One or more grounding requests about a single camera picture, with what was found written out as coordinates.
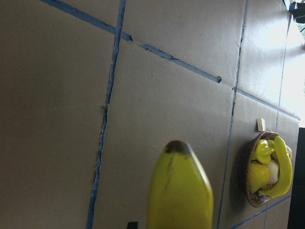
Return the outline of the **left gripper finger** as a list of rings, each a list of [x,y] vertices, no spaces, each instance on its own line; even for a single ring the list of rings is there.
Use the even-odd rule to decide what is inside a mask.
[[[128,222],[127,229],[138,229],[138,221]]]

